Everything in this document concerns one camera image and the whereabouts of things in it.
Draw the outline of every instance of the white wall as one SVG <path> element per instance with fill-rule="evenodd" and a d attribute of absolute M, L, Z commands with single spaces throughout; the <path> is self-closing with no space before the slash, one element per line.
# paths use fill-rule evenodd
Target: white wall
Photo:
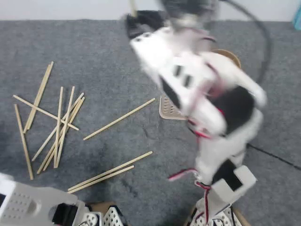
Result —
<path fill-rule="evenodd" d="M 261 20 L 292 21 L 301 0 L 236 0 Z M 159 9 L 157 0 L 136 0 L 138 9 Z M 246 20 L 221 3 L 220 20 Z M 128 0 L 0 0 L 0 20 L 119 19 L 130 12 Z"/>

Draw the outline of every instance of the gray carpet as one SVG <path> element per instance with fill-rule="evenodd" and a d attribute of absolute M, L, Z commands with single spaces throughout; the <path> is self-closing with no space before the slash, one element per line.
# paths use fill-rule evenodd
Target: gray carpet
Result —
<path fill-rule="evenodd" d="M 274 40 L 271 68 L 263 83 L 269 104 L 256 147 L 301 166 L 301 32 L 290 23 L 266 23 Z M 262 37 L 252 23 L 220 22 L 214 34 L 220 48 L 233 51 L 243 69 L 256 76 Z M 163 120 L 155 103 L 92 139 L 83 137 L 153 97 L 158 89 L 141 73 L 123 24 L 116 21 L 0 22 L 0 171 L 33 186 L 68 187 L 147 151 L 154 154 L 127 173 L 76 193 L 87 202 L 116 201 L 133 226 L 181 226 L 203 191 L 192 177 L 169 183 L 166 177 L 194 165 L 195 138 L 182 121 Z M 13 108 L 18 103 L 23 123 L 47 64 L 55 61 L 40 107 L 56 114 L 60 86 L 71 86 L 86 100 L 69 130 L 58 169 L 29 180 Z M 56 121 L 37 113 L 26 139 L 32 157 Z M 46 150 L 33 163 L 37 171 Z M 254 226 L 298 226 L 301 222 L 301 172 L 250 148 L 246 165 L 258 182 L 237 203 Z"/>

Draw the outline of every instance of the motion blur robot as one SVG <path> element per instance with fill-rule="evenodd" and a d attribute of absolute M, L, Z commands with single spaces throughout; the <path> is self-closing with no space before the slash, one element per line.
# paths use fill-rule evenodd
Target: motion blur robot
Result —
<path fill-rule="evenodd" d="M 215 39 L 209 29 L 217 0 L 162 0 L 162 4 L 165 12 L 128 15 L 127 35 L 141 68 L 187 117 L 187 126 L 198 137 L 195 168 L 170 180 L 186 172 L 195 174 L 195 184 L 205 189 L 196 205 L 195 222 L 203 217 L 206 224 L 255 184 L 242 161 L 246 144 L 262 122 L 267 98 L 229 58 L 210 51 Z"/>

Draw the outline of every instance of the bamboo skewer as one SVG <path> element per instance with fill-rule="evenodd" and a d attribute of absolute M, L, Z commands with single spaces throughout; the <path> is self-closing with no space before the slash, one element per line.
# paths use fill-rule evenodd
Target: bamboo skewer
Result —
<path fill-rule="evenodd" d="M 83 97 L 83 98 L 81 99 L 81 101 L 78 103 L 78 105 L 75 107 L 75 109 L 73 110 L 73 112 L 72 112 L 72 114 L 71 114 L 71 119 L 70 119 L 69 122 L 72 122 L 72 121 L 74 120 L 74 118 L 75 118 L 76 114 L 78 113 L 78 111 L 79 111 L 81 105 L 83 104 L 84 100 L 85 100 L 85 98 Z M 45 157 L 45 159 L 44 159 L 44 161 L 43 161 L 42 164 L 40 165 L 40 167 L 39 167 L 39 169 L 38 169 L 38 171 L 37 171 L 37 174 L 41 173 L 42 170 L 45 171 L 46 168 L 48 167 L 48 165 L 50 164 L 50 161 L 52 160 L 52 158 L 53 158 L 53 156 L 54 156 L 54 152 L 53 152 L 54 147 L 55 147 L 55 144 L 53 144 L 53 145 L 51 146 L 50 150 L 48 151 L 48 153 L 47 153 L 47 155 L 46 155 L 46 157 Z"/>
<path fill-rule="evenodd" d="M 117 122 L 119 122 L 119 121 L 125 119 L 126 117 L 130 116 L 131 114 L 133 114 L 133 113 L 139 111 L 140 109 L 142 109 L 142 108 L 144 108 L 145 106 L 149 105 L 149 104 L 150 104 L 151 102 L 153 102 L 154 100 L 155 100 L 155 98 L 149 100 L 148 102 L 144 103 L 143 105 L 141 105 L 141 106 L 137 107 L 136 109 L 130 111 L 129 113 L 127 113 L 127 114 L 121 116 L 120 118 L 116 119 L 115 121 L 109 123 L 108 125 L 102 127 L 101 129 L 95 131 L 94 133 L 92 133 L 92 134 L 86 136 L 86 137 L 84 138 L 84 140 L 87 140 L 87 139 L 89 139 L 89 138 L 95 136 L 96 134 L 98 134 L 98 133 L 104 131 L 105 129 L 107 129 L 108 127 L 110 127 L 110 126 L 116 124 Z"/>
<path fill-rule="evenodd" d="M 72 90 L 71 90 L 71 94 L 70 94 L 70 99 L 69 99 L 69 104 L 68 104 L 68 109 L 67 109 L 67 116 L 66 116 L 66 122 L 69 121 L 69 114 L 70 114 L 70 109 L 71 109 L 71 105 L 72 105 L 72 100 L 73 100 L 73 94 L 74 94 L 74 86 L 72 86 Z M 63 134 L 62 134 L 62 141 L 60 144 L 60 148 L 58 150 L 58 154 L 57 154 L 57 162 L 55 163 L 55 167 L 58 167 L 58 164 L 60 163 L 60 159 L 61 159 L 61 154 L 62 154 L 62 149 L 63 149 L 63 145 L 64 145 L 64 140 L 65 140 L 65 135 L 66 135 L 66 129 L 67 129 L 67 124 L 64 124 L 63 127 Z"/>
<path fill-rule="evenodd" d="M 81 105 L 83 104 L 84 100 L 85 100 L 85 98 L 83 97 L 82 100 L 81 100 L 81 102 L 80 102 L 80 103 L 78 104 L 78 106 L 76 106 L 76 108 L 74 109 L 74 112 L 72 113 L 71 119 L 70 119 L 71 122 L 74 120 L 75 116 L 76 116 L 77 113 L 79 112 L 79 109 L 80 109 Z M 49 166 L 49 164 L 50 164 L 52 158 L 54 157 L 53 145 L 52 145 L 51 148 L 52 148 L 52 150 L 50 150 L 50 151 L 51 151 L 51 155 L 50 155 L 50 157 L 48 158 L 48 160 L 47 160 L 47 162 L 46 162 L 46 164 L 45 164 L 45 166 L 44 166 L 44 168 L 43 168 L 43 171 L 45 171 L 45 170 L 47 169 L 47 167 Z"/>
<path fill-rule="evenodd" d="M 63 87 L 61 87 L 60 98 L 59 98 L 59 101 L 58 101 L 58 112 L 57 112 L 56 134 L 55 134 L 55 160 L 54 160 L 54 166 L 56 165 L 56 160 L 57 160 L 58 139 L 59 139 L 59 135 L 60 135 L 61 111 L 62 111 L 62 98 L 63 98 Z"/>
<path fill-rule="evenodd" d="M 26 164 L 27 164 L 27 168 L 28 168 L 28 172 L 29 172 L 29 177 L 30 177 L 30 180 L 33 180 L 32 166 L 30 164 L 30 159 L 29 159 L 29 154 L 28 154 L 28 150 L 27 150 L 27 146 L 26 146 L 25 136 L 24 136 L 24 133 L 23 133 L 20 113 L 19 113 L 19 110 L 18 110 L 18 106 L 17 105 L 14 105 L 14 106 L 15 106 L 15 112 L 16 112 L 16 117 L 17 117 L 17 121 L 18 121 L 18 127 L 19 127 L 19 130 L 20 130 L 20 135 L 21 135 L 21 139 L 22 139 L 23 149 L 24 149 L 24 153 L 25 153 L 25 158 L 26 158 Z"/>
<path fill-rule="evenodd" d="M 49 112 L 47 112 L 47 111 L 45 111 L 45 110 L 43 110 L 43 109 L 41 109 L 41 108 L 39 108 L 39 107 L 36 107 L 35 105 L 33 105 L 33 104 L 29 103 L 28 101 L 26 101 L 26 100 L 24 100 L 24 99 L 18 97 L 17 95 L 13 95 L 13 97 L 16 98 L 17 100 L 19 100 L 19 101 L 21 101 L 21 102 L 23 102 L 23 103 L 29 105 L 30 107 L 35 108 L 35 109 L 38 110 L 39 112 L 42 112 L 42 113 L 44 113 L 45 115 L 48 115 L 48 116 L 50 116 L 51 118 L 57 120 L 57 117 L 56 117 L 55 115 L 53 115 L 53 114 L 51 114 L 51 113 L 49 113 Z M 77 128 L 77 127 L 75 127 L 75 126 L 73 126 L 73 125 L 71 125 L 71 124 L 68 124 L 68 126 L 70 126 L 71 128 L 73 128 L 73 129 L 75 129 L 75 130 L 79 130 L 79 128 Z"/>
<path fill-rule="evenodd" d="M 77 103 L 81 100 L 81 98 L 84 96 L 84 93 L 81 93 L 81 95 L 77 98 L 77 100 L 73 103 L 71 110 L 73 110 L 76 106 Z M 64 117 L 62 118 L 63 120 L 66 119 L 67 113 L 64 115 Z M 52 136 L 54 135 L 54 133 L 56 132 L 56 127 L 53 129 L 53 131 L 50 133 L 50 135 L 47 137 L 47 139 L 44 141 L 44 143 L 42 144 L 42 146 L 39 148 L 39 150 L 36 152 L 36 154 L 34 155 L 34 157 L 32 158 L 32 161 L 35 161 L 35 159 L 38 157 L 38 155 L 42 152 L 42 150 L 44 149 L 44 147 L 48 144 L 49 140 L 52 138 Z"/>
<path fill-rule="evenodd" d="M 130 0 L 130 6 L 132 11 L 132 16 L 137 17 L 137 8 L 136 8 L 135 0 Z"/>
<path fill-rule="evenodd" d="M 107 176 L 105 176 L 105 177 L 103 177 L 103 178 L 100 178 L 100 179 L 98 179 L 98 180 L 92 181 L 92 182 L 90 182 L 90 183 L 88 183 L 88 184 L 85 184 L 85 185 L 83 185 L 83 186 L 80 186 L 80 187 L 78 187 L 78 188 L 75 188 L 75 189 L 73 189 L 73 190 L 70 190 L 70 191 L 68 191 L 68 193 L 71 194 L 71 193 L 77 192 L 77 191 L 79 191 L 79 190 L 81 190 L 81 189 L 84 189 L 84 188 L 86 188 L 86 187 L 89 187 L 89 186 L 91 186 L 91 185 L 94 185 L 94 184 L 96 184 L 96 183 L 99 183 L 99 182 L 101 182 L 101 181 L 104 181 L 104 180 L 106 180 L 106 179 L 109 179 L 109 178 L 111 178 L 111 177 L 113 177 L 113 176 L 116 176 L 116 175 L 118 175 L 118 174 L 120 174 L 120 173 L 123 173 L 123 172 L 125 172 L 125 171 L 128 171 L 128 170 L 130 170 L 130 169 L 132 169 L 132 168 L 134 168 L 134 166 L 129 166 L 129 167 L 127 167 L 127 168 L 121 169 L 121 170 L 116 171 L 115 173 L 109 174 L 109 175 L 107 175 Z"/>
<path fill-rule="evenodd" d="M 130 161 L 127 161 L 127 162 L 121 164 L 120 166 L 117 166 L 117 167 L 115 167 L 115 168 L 112 168 L 112 169 L 110 169 L 110 170 L 108 170 L 108 171 L 106 171 L 106 172 L 104 172 L 104 173 L 101 173 L 101 174 L 99 174 L 99 175 L 97 175 L 97 176 L 95 176 L 95 177 L 92 177 L 92 178 L 90 178 L 90 179 L 88 179 L 88 180 L 85 180 L 85 181 L 83 181 L 83 182 L 81 182 L 81 183 L 79 183 L 79 184 L 77 184 L 77 185 L 75 185 L 75 186 L 69 188 L 68 191 L 74 190 L 74 189 L 76 189 L 76 188 L 78 188 L 78 187 L 81 187 L 81 186 L 83 186 L 83 185 L 85 185 L 85 184 L 87 184 L 87 183 L 89 183 L 89 182 L 92 182 L 92 181 L 94 181 L 94 180 L 97 180 L 97 179 L 99 179 L 99 178 L 102 178 L 102 177 L 104 177 L 104 176 L 106 176 L 106 175 L 108 175 L 108 174 L 110 174 L 110 173 L 112 173 L 112 172 L 114 172 L 114 171 L 116 171 L 116 170 L 119 170 L 120 168 L 123 168 L 123 167 L 125 167 L 125 166 L 127 166 L 127 165 L 130 165 L 130 164 L 132 164 L 132 163 L 134 163 L 134 162 L 140 160 L 140 159 L 143 159 L 143 158 L 145 158 L 145 157 L 151 155 L 152 153 L 153 153 L 153 152 L 151 151 L 151 152 L 147 152 L 147 153 L 145 153 L 145 154 L 143 154 L 143 155 L 140 155 L 140 156 L 138 156 L 137 158 L 134 158 L 134 159 L 132 159 L 132 160 L 130 160 Z"/>
<path fill-rule="evenodd" d="M 37 93 L 37 95 L 36 95 L 36 98 L 34 99 L 33 105 L 35 105 L 35 106 L 38 106 L 38 105 L 37 105 L 38 96 L 39 96 L 40 93 L 41 93 L 41 88 L 42 88 L 43 82 L 44 82 L 44 80 L 45 80 L 45 77 L 46 77 L 47 74 L 48 74 L 49 69 L 50 69 L 50 65 L 47 66 L 47 69 L 46 69 L 46 71 L 45 71 L 44 77 L 43 77 L 42 82 L 41 82 L 41 84 L 40 84 L 40 88 L 39 88 L 39 90 L 38 90 L 38 93 Z M 23 133 L 26 133 L 26 131 L 27 131 L 27 127 L 28 127 L 28 124 L 29 124 L 29 122 L 30 122 L 30 119 L 31 119 L 33 110 L 34 110 L 33 108 L 30 110 L 30 113 L 29 113 L 29 115 L 28 115 L 28 119 L 27 119 L 26 124 L 25 124 L 25 126 L 24 126 Z"/>
<path fill-rule="evenodd" d="M 35 106 L 39 106 L 39 104 L 40 104 L 40 101 L 42 99 L 42 96 L 43 96 L 43 93 L 44 93 L 44 90 L 45 90 L 45 87 L 46 87 L 46 84 L 47 84 L 47 81 L 49 79 L 49 76 L 50 76 L 50 73 L 51 73 L 51 70 L 52 70 L 52 67 L 53 67 L 53 63 L 54 62 L 51 61 L 51 63 L 47 67 L 47 70 L 46 70 L 45 75 L 43 77 L 43 80 L 42 80 L 42 83 L 40 85 L 38 94 L 37 94 L 37 96 L 34 100 L 34 103 L 33 103 Z M 29 117 L 27 119 L 26 126 L 25 126 L 24 130 L 29 130 L 31 128 L 36 111 L 37 111 L 36 109 L 32 108 L 32 110 L 29 114 Z"/>
<path fill-rule="evenodd" d="M 41 173 L 41 171 L 43 170 L 43 167 L 45 166 L 45 164 L 48 163 L 49 158 L 50 158 L 50 157 L 52 158 L 52 157 L 54 156 L 54 148 L 55 148 L 55 143 L 52 144 L 50 150 L 48 151 L 46 157 L 44 158 L 42 164 L 40 165 L 40 167 L 39 167 L 39 169 L 38 169 L 38 171 L 37 171 L 37 174 L 40 174 L 40 173 Z"/>

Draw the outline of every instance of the pile of sticks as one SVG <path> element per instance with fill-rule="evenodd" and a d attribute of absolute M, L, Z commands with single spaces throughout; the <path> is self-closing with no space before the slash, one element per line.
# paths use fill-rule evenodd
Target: pile of sticks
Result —
<path fill-rule="evenodd" d="M 60 90 L 60 96 L 59 96 L 59 100 L 58 100 L 58 112 L 57 112 L 57 116 L 39 108 L 39 103 L 41 101 L 44 89 L 46 87 L 46 83 L 49 79 L 51 70 L 53 67 L 53 62 L 51 62 L 48 67 L 47 70 L 45 72 L 44 78 L 41 82 L 39 91 L 37 93 L 37 96 L 34 100 L 34 103 L 30 103 L 24 99 L 22 99 L 21 97 L 17 96 L 17 95 L 13 95 L 14 98 L 16 98 L 17 100 L 23 102 L 24 104 L 30 106 L 32 109 L 30 111 L 29 117 L 27 119 L 27 122 L 25 124 L 25 127 L 22 127 L 22 122 L 21 122 L 21 117 L 19 114 L 19 110 L 17 105 L 15 105 L 15 111 L 16 111 L 16 117 L 17 117 L 17 122 L 18 122 L 18 126 L 19 126 L 19 130 L 20 130 L 20 134 L 21 134 L 21 140 L 22 140 L 22 144 L 23 144 L 23 148 L 24 148 L 24 152 L 25 152 L 25 158 L 26 158 L 26 163 L 27 163 L 27 167 L 28 167 L 28 171 L 29 171 L 29 175 L 30 175 L 30 179 L 33 179 L 33 172 L 32 172 L 32 167 L 31 167 L 31 161 L 30 161 L 30 157 L 28 154 L 28 149 L 27 149 L 27 145 L 26 145 L 26 140 L 25 140 L 25 134 L 26 132 L 31 128 L 34 116 L 36 111 L 42 112 L 45 115 L 48 115 L 49 117 L 53 118 L 56 120 L 56 126 L 54 127 L 54 129 L 52 130 L 52 132 L 49 134 L 49 136 L 46 138 L 46 140 L 44 141 L 44 143 L 42 144 L 42 146 L 38 149 L 38 151 L 36 152 L 36 154 L 34 155 L 34 157 L 32 158 L 32 161 L 35 161 L 37 159 L 37 157 L 39 156 L 39 154 L 42 152 L 42 150 L 45 148 L 45 146 L 48 144 L 48 142 L 50 141 L 50 139 L 54 136 L 55 134 L 55 140 L 51 146 L 51 148 L 49 149 L 45 159 L 43 160 L 42 164 L 40 165 L 37 174 L 40 174 L 42 171 L 45 171 L 47 169 L 47 167 L 50 165 L 50 162 L 52 161 L 52 159 L 54 160 L 54 168 L 57 168 L 59 166 L 59 162 L 61 159 L 61 155 L 62 155 L 62 149 L 63 149 L 63 144 L 64 144 L 64 139 L 65 139 L 65 135 L 68 131 L 69 128 L 75 129 L 75 130 L 79 130 L 76 126 L 72 125 L 73 120 L 75 119 L 76 115 L 78 114 L 84 100 L 84 93 L 81 93 L 80 96 L 72 103 L 73 101 L 73 95 L 74 95 L 74 89 L 75 87 L 72 87 L 71 90 L 71 94 L 70 94 L 70 99 L 69 99 L 69 104 L 68 104 L 68 109 L 66 114 L 61 117 L 61 111 L 62 111 L 62 99 L 63 99 L 63 87 L 61 87 Z M 93 136 L 95 136 L 96 134 L 108 129 L 110 126 L 118 123 L 119 121 L 125 119 L 126 117 L 132 115 L 133 113 L 139 111 L 140 109 L 144 108 L 145 106 L 149 105 L 150 103 L 152 103 L 153 101 L 155 101 L 155 98 L 147 101 L 146 103 L 144 103 L 143 105 L 137 107 L 136 109 L 126 113 L 125 115 L 121 116 L 120 118 L 116 119 L 115 121 L 109 123 L 108 125 L 102 127 L 101 129 L 93 132 L 92 134 L 86 136 L 84 138 L 84 140 L 87 140 Z M 81 182 L 71 188 L 68 189 L 69 193 L 73 193 L 76 191 L 79 191 L 83 188 L 86 188 L 88 186 L 91 186 L 93 184 L 96 184 L 98 182 L 104 181 L 106 179 L 109 179 L 113 176 L 116 176 L 122 172 L 128 171 L 132 168 L 134 168 L 134 165 L 131 165 L 129 167 L 126 167 L 146 156 L 149 156 L 150 154 L 152 154 L 152 152 L 147 152 L 143 155 L 140 155 L 126 163 L 121 164 L 120 166 L 117 166 L 115 168 L 112 168 L 104 173 L 101 173 L 93 178 L 90 178 L 84 182 Z"/>
<path fill-rule="evenodd" d="M 64 117 L 61 118 L 62 99 L 63 99 L 63 87 L 61 87 L 60 97 L 59 97 L 59 101 L 58 101 L 59 103 L 58 103 L 58 114 L 57 114 L 57 116 L 55 116 L 55 115 L 39 108 L 38 105 L 41 101 L 41 98 L 42 98 L 44 89 L 46 87 L 46 83 L 48 81 L 49 75 L 51 73 L 52 67 L 53 67 L 53 62 L 51 62 L 51 64 L 49 64 L 48 67 L 47 67 L 47 70 L 45 72 L 45 75 L 43 77 L 43 80 L 41 82 L 39 91 L 37 93 L 37 96 L 36 96 L 35 101 L 34 101 L 33 104 L 26 101 L 26 100 L 24 100 L 24 99 L 22 99 L 22 98 L 20 98 L 20 97 L 18 97 L 17 95 L 13 95 L 14 98 L 16 98 L 17 100 L 23 102 L 24 104 L 26 104 L 26 105 L 28 105 L 32 108 L 32 110 L 29 114 L 29 117 L 27 119 L 27 122 L 26 122 L 26 124 L 23 128 L 18 107 L 17 107 L 17 105 L 15 105 L 16 117 L 17 117 L 17 121 L 18 121 L 18 126 L 19 126 L 19 130 L 20 130 L 20 134 L 21 134 L 23 149 L 24 149 L 24 152 L 25 152 L 26 163 L 27 163 L 27 167 L 28 167 L 28 171 L 29 171 L 29 175 L 30 175 L 31 180 L 33 180 L 33 172 L 32 172 L 31 162 L 30 162 L 30 158 L 29 158 L 29 154 L 28 154 L 27 145 L 26 145 L 25 133 L 31 128 L 31 125 L 32 125 L 32 122 L 33 122 L 36 111 L 42 112 L 45 115 L 48 115 L 53 119 L 56 119 L 56 127 L 53 129 L 53 131 L 50 133 L 50 135 L 47 137 L 45 142 L 42 144 L 42 146 L 39 148 L 39 150 L 36 152 L 36 154 L 32 158 L 32 161 L 36 160 L 38 155 L 42 152 L 44 147 L 47 145 L 47 143 L 50 141 L 50 139 L 55 134 L 55 141 L 54 141 L 52 147 L 50 148 L 48 154 L 46 155 L 44 161 L 42 162 L 41 166 L 39 167 L 39 169 L 37 171 L 37 174 L 39 174 L 39 173 L 41 173 L 42 170 L 46 170 L 46 168 L 49 166 L 49 164 L 50 164 L 51 160 L 53 159 L 53 157 L 54 157 L 54 168 L 57 168 L 59 166 L 59 162 L 60 162 L 61 155 L 62 155 L 62 149 L 63 149 L 65 135 L 66 135 L 69 127 L 73 128 L 75 130 L 79 130 L 77 127 L 72 125 L 72 122 L 75 119 L 77 113 L 79 112 L 79 109 L 81 108 L 81 106 L 82 106 L 82 104 L 85 100 L 85 97 L 83 97 L 84 93 L 81 93 L 81 95 L 74 101 L 74 103 L 72 103 L 73 95 L 74 95 L 74 89 L 75 89 L 75 87 L 73 86 L 72 90 L 71 90 L 71 95 L 70 95 L 70 99 L 69 99 L 67 113 L 64 115 Z"/>

